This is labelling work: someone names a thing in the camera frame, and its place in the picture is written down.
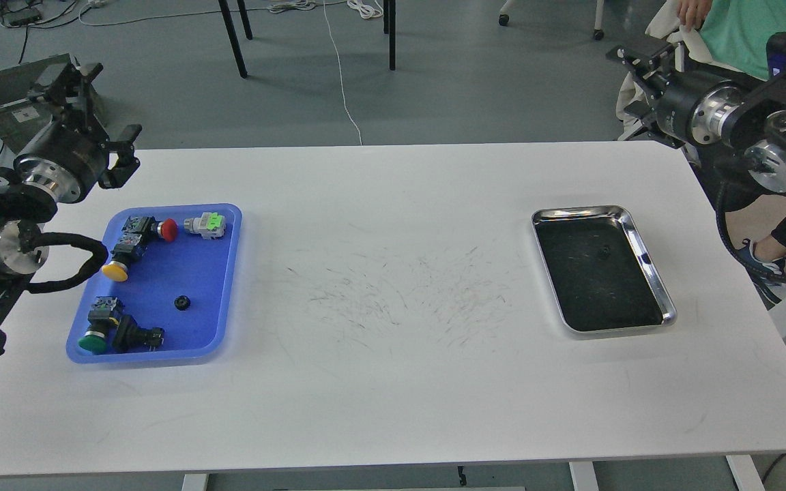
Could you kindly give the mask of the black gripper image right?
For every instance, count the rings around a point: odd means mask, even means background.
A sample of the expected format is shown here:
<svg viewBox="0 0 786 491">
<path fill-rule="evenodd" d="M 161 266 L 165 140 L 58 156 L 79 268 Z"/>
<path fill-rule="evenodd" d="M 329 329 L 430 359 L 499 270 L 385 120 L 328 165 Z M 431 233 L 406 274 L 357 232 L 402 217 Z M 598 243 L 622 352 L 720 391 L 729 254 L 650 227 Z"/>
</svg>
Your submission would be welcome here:
<svg viewBox="0 0 786 491">
<path fill-rule="evenodd" d="M 667 41 L 630 41 L 606 53 L 606 59 L 624 66 L 637 84 L 665 86 L 653 104 L 631 102 L 624 107 L 631 122 L 623 142 L 646 136 L 680 149 L 685 143 L 708 145 L 732 136 L 732 114 L 744 103 L 744 88 L 716 74 L 681 74 L 675 52 L 676 46 Z"/>
</svg>

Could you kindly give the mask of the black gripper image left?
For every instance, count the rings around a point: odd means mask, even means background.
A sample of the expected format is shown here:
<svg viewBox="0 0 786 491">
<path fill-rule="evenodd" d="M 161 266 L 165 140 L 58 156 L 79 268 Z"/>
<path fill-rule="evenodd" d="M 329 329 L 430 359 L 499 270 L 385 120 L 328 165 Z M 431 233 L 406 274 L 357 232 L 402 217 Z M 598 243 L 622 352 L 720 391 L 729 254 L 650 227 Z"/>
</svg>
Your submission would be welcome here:
<svg viewBox="0 0 786 491">
<path fill-rule="evenodd" d="M 33 137 L 16 156 L 14 170 L 57 203 L 83 201 L 97 182 L 102 189 L 122 188 L 141 165 L 134 144 L 143 125 L 126 125 L 118 139 L 109 140 L 96 116 L 91 82 L 103 69 L 100 63 L 50 65 L 27 92 L 28 102 L 45 105 L 60 125 L 47 125 Z M 117 155 L 112 168 L 109 153 Z"/>
</svg>

